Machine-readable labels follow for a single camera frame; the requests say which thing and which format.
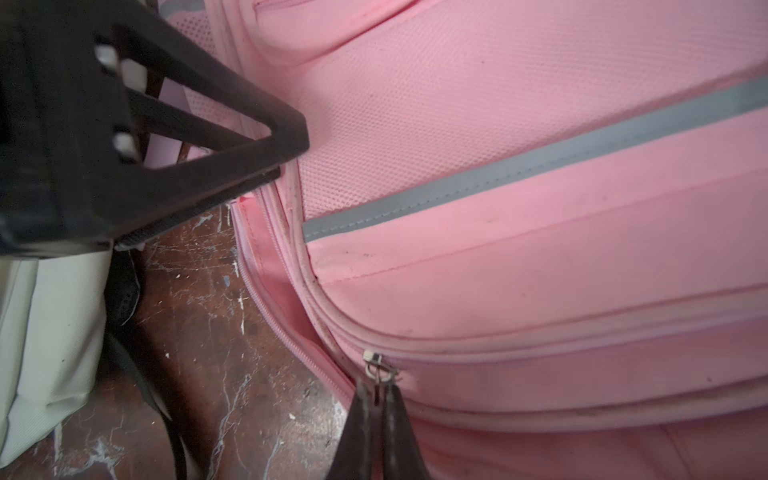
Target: black strap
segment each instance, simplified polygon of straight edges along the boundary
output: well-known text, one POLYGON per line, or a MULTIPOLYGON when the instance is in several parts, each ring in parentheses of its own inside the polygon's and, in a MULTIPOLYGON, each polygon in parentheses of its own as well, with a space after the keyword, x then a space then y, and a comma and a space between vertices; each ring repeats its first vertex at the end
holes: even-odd
POLYGON ((154 401, 149 380, 147 380, 144 374, 141 373, 136 362, 131 358, 131 354, 128 353, 128 350, 111 332, 106 333, 104 347, 109 359, 136 382, 136 386, 139 388, 139 392, 141 392, 141 397, 147 405, 149 405, 163 419, 165 431, 168 434, 168 441, 170 442, 170 449, 174 454, 176 479, 187 480, 187 458, 184 454, 184 445, 181 442, 181 436, 174 425, 174 421, 165 415, 157 402, 154 401))
POLYGON ((187 459, 184 444, 174 421, 163 412, 152 396, 152 385, 141 372, 125 345, 119 340, 131 334, 128 320, 141 297, 141 281, 136 271, 131 252, 113 252, 109 266, 107 286, 104 288, 104 303, 107 310, 107 332, 104 335, 104 352, 120 370, 127 373, 141 392, 142 398, 163 419, 168 434, 170 449, 174 454, 176 479, 187 480, 187 459))

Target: pink zippered pocket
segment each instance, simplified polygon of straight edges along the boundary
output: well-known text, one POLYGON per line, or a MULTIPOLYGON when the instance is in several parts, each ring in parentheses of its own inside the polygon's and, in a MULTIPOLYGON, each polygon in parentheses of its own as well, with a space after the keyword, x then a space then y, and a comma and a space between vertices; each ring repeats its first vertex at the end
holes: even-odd
POLYGON ((250 40, 271 64, 317 59, 390 19, 413 0, 240 0, 250 40))

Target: pink mesh fabric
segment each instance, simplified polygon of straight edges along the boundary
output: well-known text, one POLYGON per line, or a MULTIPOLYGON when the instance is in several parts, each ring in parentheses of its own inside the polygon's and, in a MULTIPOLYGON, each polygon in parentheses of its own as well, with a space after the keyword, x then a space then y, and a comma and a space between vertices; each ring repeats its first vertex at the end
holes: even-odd
MULTIPOLYGON (((200 12, 176 12, 169 17, 168 23, 184 34, 185 37, 194 41, 208 54, 217 57, 216 44, 210 30, 208 14, 204 10, 200 12)), ((236 114, 231 109, 189 88, 184 90, 187 93, 187 101, 189 102, 192 114, 227 128, 232 128, 235 125, 236 114)))
POLYGON ((766 45, 761 0, 445 0, 401 13, 298 84, 305 217, 720 88, 764 67, 766 45))

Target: dirty tiled floor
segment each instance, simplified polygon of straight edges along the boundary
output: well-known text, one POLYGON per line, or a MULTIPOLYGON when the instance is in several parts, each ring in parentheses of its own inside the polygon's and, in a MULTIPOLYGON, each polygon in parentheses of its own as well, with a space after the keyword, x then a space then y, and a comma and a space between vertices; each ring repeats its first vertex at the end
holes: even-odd
MULTIPOLYGON (((201 478, 323 478, 345 413, 249 298, 228 209, 152 240, 139 258, 137 341, 161 367, 151 376, 201 478)), ((131 380, 102 363, 88 404, 0 470, 0 480, 173 474, 161 420, 131 380)))

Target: zipper track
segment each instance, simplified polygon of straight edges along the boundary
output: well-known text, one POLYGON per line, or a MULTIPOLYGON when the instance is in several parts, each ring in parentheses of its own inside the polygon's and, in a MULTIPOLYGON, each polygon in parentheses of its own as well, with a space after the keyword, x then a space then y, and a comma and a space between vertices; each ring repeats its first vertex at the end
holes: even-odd
MULTIPOLYGON (((235 229, 235 238, 237 240, 240 240, 240 232, 237 227, 237 221, 239 221, 240 212, 237 211, 235 215, 238 216, 238 219, 233 222, 234 229, 235 229)), ((280 325, 280 322, 278 322, 277 319, 274 317, 274 315, 270 312, 269 308, 266 306, 266 302, 264 302, 264 300, 261 298, 261 295, 257 292, 256 287, 253 285, 253 280, 250 277, 250 271, 248 270, 247 263, 243 258, 243 250, 242 248, 239 248, 239 247, 237 248, 237 268, 240 271, 240 275, 243 278, 243 282, 245 283, 245 287, 248 290, 248 293, 250 294, 253 301, 256 303, 257 307, 259 308, 259 311, 261 312, 261 315, 264 317, 267 324, 270 326, 272 331, 275 332, 275 335, 277 336, 277 338, 280 339, 280 341, 283 342, 283 345, 285 345, 293 355, 295 355, 298 359, 300 359, 304 363, 304 365, 306 365, 312 371, 312 373, 320 377, 322 380, 326 382, 327 385, 330 385, 332 387, 333 393, 336 396, 336 398, 344 400, 344 403, 346 405, 350 404, 353 396, 348 394, 345 389, 339 386, 335 380, 333 380, 328 374, 326 374, 323 371, 322 368, 320 368, 317 362, 315 362, 309 355, 307 355, 301 349, 301 347, 299 347, 298 343, 296 343, 290 337, 290 334, 283 328, 282 325, 280 325)))

